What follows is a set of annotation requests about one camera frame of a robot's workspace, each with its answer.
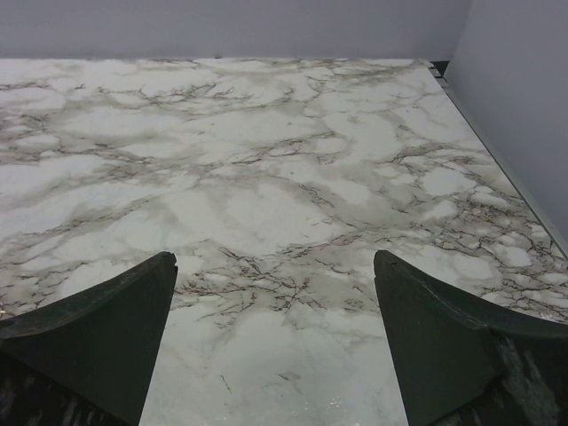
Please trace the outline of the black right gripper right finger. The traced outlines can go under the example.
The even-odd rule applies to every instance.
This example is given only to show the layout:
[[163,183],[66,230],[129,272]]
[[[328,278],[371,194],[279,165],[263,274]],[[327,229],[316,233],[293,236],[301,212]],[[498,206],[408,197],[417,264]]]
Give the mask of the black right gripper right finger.
[[375,288],[411,425],[565,425],[567,326],[492,304],[387,250]]

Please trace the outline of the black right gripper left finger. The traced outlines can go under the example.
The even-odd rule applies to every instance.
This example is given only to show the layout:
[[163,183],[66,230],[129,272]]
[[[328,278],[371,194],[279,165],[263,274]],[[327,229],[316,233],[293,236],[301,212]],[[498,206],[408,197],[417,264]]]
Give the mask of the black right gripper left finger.
[[178,276],[161,252],[1,321],[3,425],[137,425]]

